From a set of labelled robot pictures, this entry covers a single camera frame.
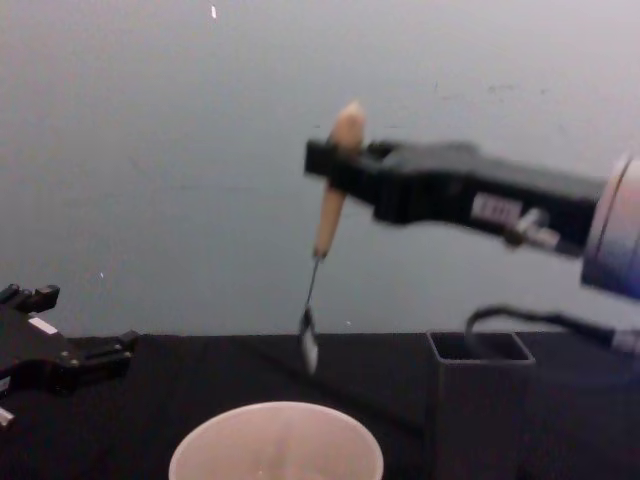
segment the sticker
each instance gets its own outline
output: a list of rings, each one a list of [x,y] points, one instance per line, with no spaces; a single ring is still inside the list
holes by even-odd
[[[521,213],[521,202],[488,193],[478,193],[471,207],[471,218],[506,226],[518,223]]]
[[[58,330],[56,330],[55,327],[49,325],[47,322],[45,322],[41,318],[38,318],[38,317],[30,318],[29,319],[29,323],[31,325],[34,325],[34,326],[38,327],[44,333],[47,333],[49,335],[52,335],[54,333],[58,333]]]
[[[3,378],[0,380],[0,393],[9,389],[9,383],[11,383],[11,377]]]

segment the cable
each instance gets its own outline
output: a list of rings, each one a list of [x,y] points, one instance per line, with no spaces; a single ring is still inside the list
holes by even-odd
[[[583,319],[569,317],[559,313],[539,313],[523,310],[510,305],[492,305],[476,310],[468,319],[465,326],[465,340],[467,346],[480,358],[497,359],[502,356],[494,349],[480,341],[474,333],[474,327],[495,317],[509,317],[530,323],[546,323],[568,330],[581,338],[598,345],[601,348],[630,355],[640,360],[640,332],[617,331],[589,323]],[[549,370],[537,368],[535,375],[545,381],[560,383],[577,388],[610,388],[628,385],[640,380],[640,361],[634,362],[631,372],[624,375],[597,378],[589,376],[588,380],[577,376],[551,373]]]

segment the cup rim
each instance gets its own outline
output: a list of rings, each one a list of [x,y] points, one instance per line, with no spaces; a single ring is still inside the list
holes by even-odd
[[[302,408],[302,409],[309,409],[309,410],[317,410],[317,411],[322,411],[324,413],[333,415],[335,417],[339,417],[342,420],[345,420],[346,422],[350,423],[351,425],[353,425],[357,430],[359,430],[359,432],[361,434],[363,434],[363,438],[365,439],[365,441],[369,444],[369,446],[371,447],[371,450],[375,456],[375,463],[376,463],[376,468],[375,468],[375,480],[381,480],[382,479],[382,474],[384,471],[384,457],[382,455],[382,450],[380,449],[380,445],[378,444],[378,441],[376,440],[376,438],[373,436],[373,434],[369,431],[369,429],[367,427],[365,427],[362,423],[360,423],[359,421],[357,421],[355,418],[350,417],[349,415],[347,415],[346,413],[343,413],[339,410],[336,410],[334,408],[330,408],[330,407],[325,407],[324,405],[318,405],[315,403],[307,403],[307,402],[261,402],[261,403],[252,403],[250,405],[245,405],[243,407],[238,407],[238,408],[234,408],[232,410],[228,410],[226,412],[223,412],[219,415],[214,416],[213,418],[210,418],[209,420],[207,420],[206,422],[204,422],[203,424],[201,424],[200,426],[196,427],[193,431],[191,431],[191,433],[189,433],[178,445],[178,447],[176,448],[176,450],[173,453],[173,456],[171,457],[171,463],[169,464],[169,480],[178,480],[176,477],[176,469],[177,467],[177,463],[178,463],[178,459],[180,458],[182,452],[185,451],[186,448],[189,447],[189,445],[196,439],[198,438],[200,432],[202,432],[203,430],[205,430],[206,428],[208,428],[211,424],[220,422],[222,420],[228,419],[230,417],[235,417],[238,415],[241,415],[247,411],[250,410],[258,410],[261,408],[264,408],[265,406],[267,407],[276,407],[276,406],[288,406],[288,407],[292,407],[292,408]]]

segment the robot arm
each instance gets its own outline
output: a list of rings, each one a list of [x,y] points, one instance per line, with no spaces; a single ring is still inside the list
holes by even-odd
[[[307,143],[305,172],[373,207],[381,222],[436,221],[583,259],[582,282],[640,299],[640,161],[610,180],[531,168],[465,143],[371,143],[346,158]]]

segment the wooden handle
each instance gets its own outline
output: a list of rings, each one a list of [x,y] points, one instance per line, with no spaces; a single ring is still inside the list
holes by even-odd
[[[356,154],[362,148],[364,141],[365,115],[357,102],[347,105],[336,118],[336,122],[329,135],[329,141],[346,154]],[[338,230],[342,207],[346,194],[331,188],[327,184],[322,199],[320,223],[316,231],[316,241],[313,256],[325,258],[331,249],[333,238]]]

